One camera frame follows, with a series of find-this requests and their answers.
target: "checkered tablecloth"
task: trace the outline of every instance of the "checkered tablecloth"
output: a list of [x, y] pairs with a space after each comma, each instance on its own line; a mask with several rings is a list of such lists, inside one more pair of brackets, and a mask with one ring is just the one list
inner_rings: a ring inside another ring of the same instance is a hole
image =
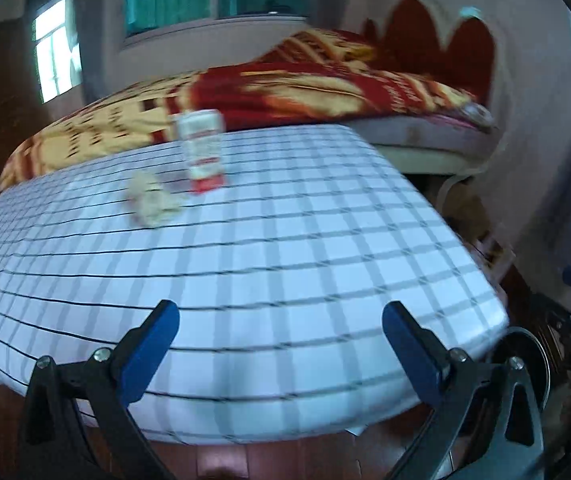
[[130, 407], [144, 433], [278, 440], [417, 402], [381, 330], [391, 300], [447, 347], [479, 355], [501, 334], [504, 307], [457, 237], [352, 130], [226, 134], [222, 152], [227, 186], [184, 193], [155, 230], [137, 224], [125, 189], [139, 169], [187, 189], [179, 142], [0, 196], [0, 381], [24, 394], [36, 358], [85, 360], [167, 298], [181, 328]]

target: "white bottle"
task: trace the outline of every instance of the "white bottle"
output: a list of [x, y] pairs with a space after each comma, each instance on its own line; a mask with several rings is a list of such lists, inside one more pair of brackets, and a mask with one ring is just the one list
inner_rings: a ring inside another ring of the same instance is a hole
[[220, 136], [225, 132], [218, 110], [174, 115], [178, 136], [184, 141], [192, 190], [204, 192], [224, 184]]

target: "patterned blanket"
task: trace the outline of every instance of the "patterned blanket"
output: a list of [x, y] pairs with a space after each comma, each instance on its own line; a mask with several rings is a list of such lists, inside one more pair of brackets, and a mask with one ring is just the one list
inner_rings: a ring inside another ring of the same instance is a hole
[[215, 108], [229, 132], [425, 114], [460, 107], [465, 92], [362, 60], [250, 62], [134, 84], [82, 108], [14, 150], [0, 190], [80, 162], [176, 138], [172, 115]]

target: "window sill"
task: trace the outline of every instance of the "window sill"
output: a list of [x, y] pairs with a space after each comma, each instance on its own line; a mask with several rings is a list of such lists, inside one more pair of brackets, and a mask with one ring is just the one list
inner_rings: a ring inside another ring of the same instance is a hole
[[306, 20], [307, 18], [304, 16], [266, 16], [263, 14], [255, 16], [236, 16], [234, 18], [221, 18], [219, 20], [206, 18], [204, 20], [196, 20], [194, 22], [177, 23], [176, 25], [168, 25], [168, 27], [155, 28], [153, 30], [147, 30], [145, 32], [141, 32], [140, 34], [129, 36], [123, 40], [123, 47], [132, 46], [134, 44], [140, 43], [141, 41], [151, 40], [152, 38], [158, 38], [166, 34], [181, 32], [183, 30], [191, 30], [194, 28], [216, 27], [217, 25], [248, 22], [301, 23], [305, 22]]

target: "brown wooden door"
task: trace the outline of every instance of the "brown wooden door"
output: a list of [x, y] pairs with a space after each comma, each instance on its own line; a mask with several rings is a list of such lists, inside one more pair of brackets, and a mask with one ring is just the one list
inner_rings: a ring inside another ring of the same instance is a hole
[[23, 19], [0, 22], [0, 174], [14, 149], [47, 126]]

